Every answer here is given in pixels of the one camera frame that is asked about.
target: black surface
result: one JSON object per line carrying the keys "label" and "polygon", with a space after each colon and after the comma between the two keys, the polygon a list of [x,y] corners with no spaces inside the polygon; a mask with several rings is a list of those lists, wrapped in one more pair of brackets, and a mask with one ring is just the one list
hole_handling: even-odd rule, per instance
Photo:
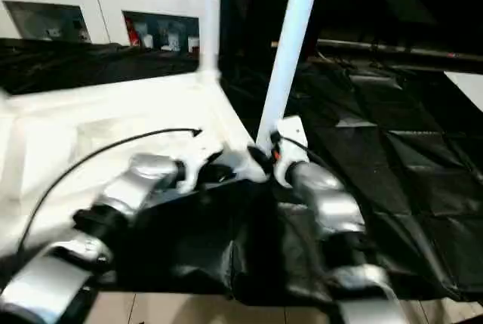
{"label": "black surface", "polygon": [[[245,54],[258,70],[270,65],[287,0],[221,0],[220,49]],[[482,55],[475,0],[315,0],[301,51],[317,38]]]}
{"label": "black surface", "polygon": [[[2,43],[2,84],[14,93],[163,76],[193,71],[196,67],[193,60],[172,60],[157,51],[113,45],[15,42],[17,46],[13,48],[12,42]],[[224,71],[223,88],[254,135],[269,77],[238,64],[231,67],[230,71]],[[303,64],[296,73],[288,101],[287,115],[292,114],[302,118],[309,147],[322,155],[355,194],[400,297],[449,296],[470,301],[482,297],[482,114],[455,85],[442,73],[324,69]],[[226,210],[233,208],[234,211],[209,207],[194,208],[193,212],[186,210],[179,217],[186,219],[186,225],[169,231],[171,236],[187,235],[188,223],[197,227],[196,222],[209,217],[216,223],[209,227],[198,225],[191,240],[180,241],[176,248],[179,258],[189,258],[188,264],[179,261],[179,266],[175,265],[177,270],[186,269],[186,282],[176,284],[178,291],[191,291],[189,281],[195,276],[199,292],[223,291],[229,295],[230,290],[226,288],[231,287],[235,290],[232,294],[243,301],[260,297],[266,300],[266,290],[271,285],[275,288],[280,285],[275,279],[276,270],[270,272],[271,263],[276,261],[255,260],[253,270],[272,275],[266,277],[265,291],[257,287],[256,292],[248,295],[251,285],[258,282],[243,275],[241,282],[237,282],[236,263],[243,262],[236,260],[238,255],[247,262],[252,261],[247,252],[235,248],[243,240],[246,244],[253,240],[257,247],[274,249],[271,239],[277,237],[270,239],[267,235],[276,230],[263,230],[263,227],[266,220],[274,220],[274,210],[280,209],[284,212],[282,217],[288,219],[282,229],[289,230],[293,225],[302,227],[308,239],[307,216],[297,205],[274,208],[262,200],[249,207],[253,220],[259,220],[254,224],[262,234],[255,238],[237,235],[238,241],[232,241],[226,235],[230,221],[223,215],[236,217],[237,199],[233,196],[231,204],[223,205]],[[147,248],[162,257],[165,239],[161,231],[155,231],[146,241]],[[306,279],[313,274],[303,264],[307,250],[298,243],[299,239],[293,236],[287,239],[292,240],[288,247],[297,250],[283,251],[286,272],[301,282],[318,285],[318,280]],[[234,271],[229,275],[232,286],[222,276],[223,271],[218,270],[228,248],[234,260]],[[136,285],[147,282],[155,285],[161,279],[164,284],[170,284],[165,277],[161,278],[164,275],[161,271],[142,271],[136,275],[145,275]],[[323,286],[310,291],[318,293],[318,299],[323,302],[327,299]]]}
{"label": "black surface", "polygon": [[271,184],[227,183],[143,212],[116,253],[135,292],[223,294],[252,305],[329,304],[321,252],[304,207],[279,205]]}

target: black tarp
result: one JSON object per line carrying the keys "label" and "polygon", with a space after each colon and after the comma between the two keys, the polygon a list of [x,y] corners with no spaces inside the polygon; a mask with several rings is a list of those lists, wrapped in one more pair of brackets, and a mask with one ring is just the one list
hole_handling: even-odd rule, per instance
{"label": "black tarp", "polygon": [[[193,71],[196,65],[194,60],[166,57],[159,51],[115,45],[0,44],[2,86],[12,94],[165,76]],[[249,132],[255,134],[269,77],[237,64],[224,75],[223,89]],[[300,115],[309,147],[354,193],[401,298],[449,296],[474,301],[482,297],[483,127],[479,122],[483,116],[444,74],[301,64],[286,114]],[[309,288],[312,298],[328,301],[323,282],[313,279],[314,273],[306,265],[304,255],[312,250],[309,235],[300,233],[309,230],[306,210],[293,203],[264,205],[271,202],[265,195],[257,194],[254,201],[258,205],[248,207],[251,219],[246,224],[259,230],[254,251],[263,252],[261,246],[271,252],[269,236],[278,226],[274,226],[275,231],[260,230],[260,220],[266,222],[274,214],[282,217],[284,250],[281,256],[273,252],[270,257],[279,257],[285,273],[302,282],[294,286],[289,299],[281,298],[282,304],[295,302],[292,299],[300,294],[300,287]],[[264,298],[273,295],[280,285],[273,279],[276,273],[263,276],[270,273],[267,263],[274,261],[258,260],[258,266],[247,272],[246,248],[253,237],[240,234],[246,228],[243,225],[231,231],[222,224],[238,217],[240,212],[229,207],[240,205],[226,205],[228,211],[220,211],[191,204],[196,214],[190,219],[198,222],[197,228],[190,238],[186,237],[188,231],[180,229],[180,233],[185,232],[180,234],[184,239],[173,239],[183,253],[176,257],[189,258],[189,265],[171,262],[165,271],[173,280],[184,278],[173,281],[174,285],[179,283],[179,291],[195,291],[186,283],[195,275],[197,292],[225,292],[243,301],[257,298],[256,294]],[[156,215],[157,211],[149,213],[151,218]],[[295,236],[291,227],[297,228]],[[156,230],[149,235],[147,249],[152,253],[136,260],[134,266],[121,268],[120,281],[106,287],[135,289],[126,273],[135,271],[135,277],[142,278],[149,272],[146,262],[158,256],[161,259],[166,252],[162,228]],[[233,280],[239,273],[244,279]],[[147,290],[151,285],[155,290],[166,287],[176,291],[173,282],[163,286],[163,282],[145,276],[145,286],[139,280],[136,285],[138,289]]]}

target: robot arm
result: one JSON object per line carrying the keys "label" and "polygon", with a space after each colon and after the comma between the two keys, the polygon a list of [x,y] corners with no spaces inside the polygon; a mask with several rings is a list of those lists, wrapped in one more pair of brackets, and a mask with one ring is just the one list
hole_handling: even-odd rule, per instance
{"label": "robot arm", "polygon": [[[282,137],[307,145],[298,117],[281,121],[278,132]],[[306,152],[293,142],[282,138],[277,153],[277,181],[292,187],[314,215],[327,282],[343,322],[406,323],[386,271],[377,262],[376,249],[366,234],[365,221],[354,197],[336,176],[309,162]]]}
{"label": "robot arm", "polygon": [[49,245],[8,283],[0,311],[11,322],[83,322],[96,297],[95,279],[106,272],[123,234],[153,193],[177,187],[188,193],[207,159],[222,150],[205,133],[178,159],[135,155],[88,210],[74,216],[69,236]]}

